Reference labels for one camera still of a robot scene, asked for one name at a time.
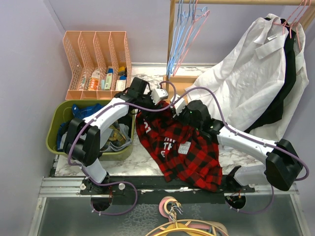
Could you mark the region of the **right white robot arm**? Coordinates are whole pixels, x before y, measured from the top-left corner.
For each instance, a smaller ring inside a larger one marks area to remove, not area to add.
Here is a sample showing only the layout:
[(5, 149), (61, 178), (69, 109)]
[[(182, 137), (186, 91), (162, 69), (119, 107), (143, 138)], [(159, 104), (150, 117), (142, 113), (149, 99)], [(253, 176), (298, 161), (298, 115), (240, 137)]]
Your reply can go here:
[(270, 184), (287, 191), (302, 171), (303, 165), (288, 140), (259, 139), (238, 131), (212, 118), (200, 100), (186, 103), (181, 98), (173, 108), (175, 118), (197, 129), (207, 140), (241, 151), (261, 162), (261, 165), (235, 167), (226, 178), (226, 187), (231, 192), (238, 192), (243, 186), (251, 184)]

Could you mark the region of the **pink wire hanger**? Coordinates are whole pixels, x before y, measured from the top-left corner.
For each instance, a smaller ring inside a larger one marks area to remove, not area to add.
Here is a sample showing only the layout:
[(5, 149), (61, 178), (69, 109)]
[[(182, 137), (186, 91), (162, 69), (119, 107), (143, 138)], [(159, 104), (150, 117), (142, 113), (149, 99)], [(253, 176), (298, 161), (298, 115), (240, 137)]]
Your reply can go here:
[(201, 9), (201, 8), (196, 9), (193, 27), (192, 27), (192, 30), (189, 34), (190, 37), (188, 39), (188, 42), (186, 43), (186, 47), (185, 47), (184, 52), (181, 56), (181, 60), (179, 61), (178, 65), (176, 66), (175, 74), (173, 76), (176, 75), (176, 73), (177, 73), (179, 67), (181, 66), (186, 54), (189, 51), (190, 46), (192, 45), (193, 41), (195, 40), (195, 38), (199, 34), (199, 31), (200, 31), (201, 27), (203, 26), (203, 24), (205, 23), (205, 21), (207, 20), (209, 14), (210, 14), (210, 10), (208, 10), (207, 7), (204, 7), (203, 9)]

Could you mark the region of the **red black plaid shirt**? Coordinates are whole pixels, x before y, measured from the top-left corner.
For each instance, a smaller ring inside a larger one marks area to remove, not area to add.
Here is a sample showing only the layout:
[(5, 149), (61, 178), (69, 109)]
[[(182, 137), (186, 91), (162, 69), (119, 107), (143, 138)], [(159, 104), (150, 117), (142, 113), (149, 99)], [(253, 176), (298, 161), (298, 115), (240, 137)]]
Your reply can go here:
[(178, 178), (211, 192), (222, 180), (219, 147), (195, 128), (173, 118), (168, 103), (161, 112), (141, 111), (136, 115), (136, 132), (141, 145), (154, 159), (167, 182)]

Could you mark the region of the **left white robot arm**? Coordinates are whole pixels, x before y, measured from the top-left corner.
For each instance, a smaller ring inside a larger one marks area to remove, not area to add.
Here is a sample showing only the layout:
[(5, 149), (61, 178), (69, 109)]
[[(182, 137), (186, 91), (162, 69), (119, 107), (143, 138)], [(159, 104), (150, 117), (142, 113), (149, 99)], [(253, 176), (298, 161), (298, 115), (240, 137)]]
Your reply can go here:
[(130, 114), (134, 109), (152, 111), (154, 103), (150, 93), (145, 94), (149, 83), (135, 77), (130, 86), (118, 92), (99, 111), (85, 118), (73, 118), (63, 143), (63, 152), (68, 155), (69, 165), (79, 166), (92, 180), (92, 189), (103, 194), (108, 190), (108, 172), (100, 163), (101, 148), (109, 140), (110, 126)]

